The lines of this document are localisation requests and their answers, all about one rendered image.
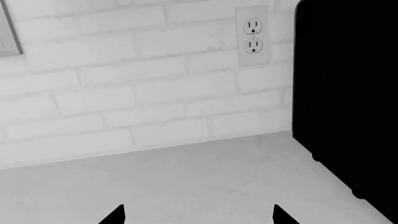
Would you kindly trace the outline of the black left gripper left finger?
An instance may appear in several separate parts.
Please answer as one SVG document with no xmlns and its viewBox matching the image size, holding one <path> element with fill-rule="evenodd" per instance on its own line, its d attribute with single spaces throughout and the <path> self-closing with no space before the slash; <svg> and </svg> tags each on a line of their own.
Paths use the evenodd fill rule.
<svg viewBox="0 0 398 224">
<path fill-rule="evenodd" d="M 119 205 L 98 224 L 124 224 L 125 219 L 124 205 Z"/>
</svg>

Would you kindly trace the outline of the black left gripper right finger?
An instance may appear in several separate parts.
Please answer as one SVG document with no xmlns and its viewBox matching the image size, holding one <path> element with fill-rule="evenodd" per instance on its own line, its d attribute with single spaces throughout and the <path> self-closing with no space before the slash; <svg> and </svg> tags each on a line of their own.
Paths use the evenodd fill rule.
<svg viewBox="0 0 398 224">
<path fill-rule="evenodd" d="M 274 224 L 300 224 L 279 205 L 274 205 L 272 220 Z"/>
</svg>

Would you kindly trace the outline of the black toaster oven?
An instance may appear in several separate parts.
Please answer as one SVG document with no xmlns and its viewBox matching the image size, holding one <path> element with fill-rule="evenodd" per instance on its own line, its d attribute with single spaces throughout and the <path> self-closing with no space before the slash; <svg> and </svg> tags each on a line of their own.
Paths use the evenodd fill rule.
<svg viewBox="0 0 398 224">
<path fill-rule="evenodd" d="M 293 137 L 398 224 L 398 0 L 300 0 Z"/>
</svg>

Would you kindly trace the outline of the white wall power outlet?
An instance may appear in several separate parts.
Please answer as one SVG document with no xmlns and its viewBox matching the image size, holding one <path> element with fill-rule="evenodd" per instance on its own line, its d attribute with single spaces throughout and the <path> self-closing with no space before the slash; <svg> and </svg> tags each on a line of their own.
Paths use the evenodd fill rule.
<svg viewBox="0 0 398 224">
<path fill-rule="evenodd" d="M 239 67 L 270 63 L 269 6 L 236 9 L 236 38 Z"/>
</svg>

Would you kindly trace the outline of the grey framed wall panel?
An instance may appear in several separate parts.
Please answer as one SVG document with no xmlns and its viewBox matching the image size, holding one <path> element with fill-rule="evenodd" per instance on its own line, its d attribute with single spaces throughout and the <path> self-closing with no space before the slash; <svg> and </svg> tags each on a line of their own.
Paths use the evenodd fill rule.
<svg viewBox="0 0 398 224">
<path fill-rule="evenodd" d="M 4 0 L 0 0 L 0 57 L 22 55 L 23 49 L 16 34 Z"/>
</svg>

